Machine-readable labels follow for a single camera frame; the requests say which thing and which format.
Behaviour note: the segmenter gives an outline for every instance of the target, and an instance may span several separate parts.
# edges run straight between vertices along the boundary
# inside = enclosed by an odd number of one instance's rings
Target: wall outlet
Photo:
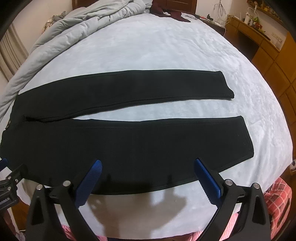
[[[279,41],[280,43],[283,42],[283,40],[282,40],[279,36],[277,36],[275,33],[272,33],[271,36],[274,37],[274,38],[275,38],[277,41]]]

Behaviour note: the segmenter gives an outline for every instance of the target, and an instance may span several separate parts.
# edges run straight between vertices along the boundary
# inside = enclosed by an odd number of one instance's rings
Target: wooden headboard
[[[98,0],[72,0],[73,10],[79,7],[88,7]]]

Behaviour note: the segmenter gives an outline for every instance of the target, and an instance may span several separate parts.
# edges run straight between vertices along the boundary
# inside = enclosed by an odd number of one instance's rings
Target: curtain
[[[9,81],[28,57],[13,23],[0,41],[0,70]]]

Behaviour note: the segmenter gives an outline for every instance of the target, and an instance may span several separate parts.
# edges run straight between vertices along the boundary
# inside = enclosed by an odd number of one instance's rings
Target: shelf
[[[255,9],[255,4],[248,2],[248,4],[250,6],[252,6]],[[273,20],[277,21],[280,25],[282,25],[284,28],[286,28],[285,24],[283,23],[282,20],[280,20],[279,18],[277,18],[276,16],[272,15],[270,12],[265,11],[263,8],[261,7],[257,7],[257,10],[260,12],[263,12],[265,15],[271,17]]]

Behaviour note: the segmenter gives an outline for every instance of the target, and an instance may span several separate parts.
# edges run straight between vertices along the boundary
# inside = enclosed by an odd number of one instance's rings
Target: blue gripper pad
[[[1,161],[0,161],[0,172],[5,168],[7,167],[8,165],[8,161],[6,158],[3,158]]]
[[[222,190],[199,159],[194,161],[194,172],[210,203],[218,206]]]
[[[94,186],[101,176],[102,168],[102,162],[97,160],[90,168],[82,182],[79,184],[75,192],[75,206],[77,208],[83,206],[86,203],[89,195],[91,194]]]

